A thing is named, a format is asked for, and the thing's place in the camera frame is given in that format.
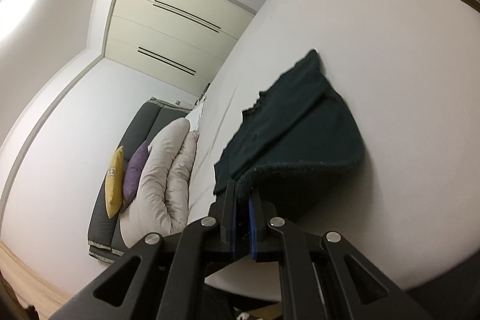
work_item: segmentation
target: dark green cloth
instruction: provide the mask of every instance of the dark green cloth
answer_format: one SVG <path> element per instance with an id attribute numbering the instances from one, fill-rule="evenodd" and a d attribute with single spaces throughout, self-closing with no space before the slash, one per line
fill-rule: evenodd
<path id="1" fill-rule="evenodd" d="M 294 219 L 363 156 L 355 120 L 311 50 L 243 111 L 242 125 L 215 164 L 214 194 L 234 179 L 239 201 L 258 188 Z"/>

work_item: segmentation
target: gray sofa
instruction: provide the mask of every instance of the gray sofa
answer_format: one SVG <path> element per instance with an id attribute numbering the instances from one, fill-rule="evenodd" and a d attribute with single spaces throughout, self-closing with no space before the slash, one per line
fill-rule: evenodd
<path id="1" fill-rule="evenodd" d="M 118 144 L 124 147 L 124 169 L 144 141 L 150 143 L 160 129 L 179 117 L 185 117 L 188 112 L 188 109 L 179 108 L 153 97 L 145 102 Z M 88 227 L 89 254 L 104 262 L 113 263 L 128 250 L 128 247 L 122 239 L 118 214 L 109 219 L 106 213 L 104 179 Z"/>

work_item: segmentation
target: mattress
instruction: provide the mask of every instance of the mattress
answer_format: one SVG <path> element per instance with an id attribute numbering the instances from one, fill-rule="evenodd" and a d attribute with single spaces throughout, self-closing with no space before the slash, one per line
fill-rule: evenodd
<path id="1" fill-rule="evenodd" d="M 358 174 L 304 216 L 402 288 L 480 247 L 480 16 L 459 0 L 267 0 L 213 80 L 199 123 L 189 223 L 214 202 L 214 164 L 258 92 L 311 48 L 364 139 Z M 277 265 L 242 259 L 214 287 L 280 300 Z"/>

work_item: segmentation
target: wooden floor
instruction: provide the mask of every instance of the wooden floor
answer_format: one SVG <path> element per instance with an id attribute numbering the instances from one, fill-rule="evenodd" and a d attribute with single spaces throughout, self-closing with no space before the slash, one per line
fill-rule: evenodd
<path id="1" fill-rule="evenodd" d="M 260 309 L 249 310 L 248 313 L 263 320 L 275 320 L 282 316 L 282 304 L 272 304 Z"/>
<path id="2" fill-rule="evenodd" d="M 34 305 L 41 320 L 48 319 L 71 297 L 30 269 L 1 240 L 0 270 L 20 303 Z"/>

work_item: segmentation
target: screw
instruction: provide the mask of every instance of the screw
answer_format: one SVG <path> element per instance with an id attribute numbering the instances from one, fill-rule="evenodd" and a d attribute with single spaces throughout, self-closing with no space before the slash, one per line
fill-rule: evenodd
<path id="1" fill-rule="evenodd" d="M 159 234 L 148 234 L 145 236 L 145 243 L 147 244 L 157 244 L 160 241 Z"/>
<path id="2" fill-rule="evenodd" d="M 282 219 L 281 217 L 273 217 L 270 220 L 270 225 L 275 226 L 275 227 L 284 226 L 285 225 L 285 220 Z"/>
<path id="3" fill-rule="evenodd" d="M 342 239 L 342 236 L 338 232 L 333 231 L 327 233 L 325 237 L 330 243 L 338 243 Z"/>
<path id="4" fill-rule="evenodd" d="M 217 220 L 215 219 L 215 217 L 208 216 L 208 217 L 203 217 L 200 223 L 203 226 L 214 226 L 217 223 Z"/>

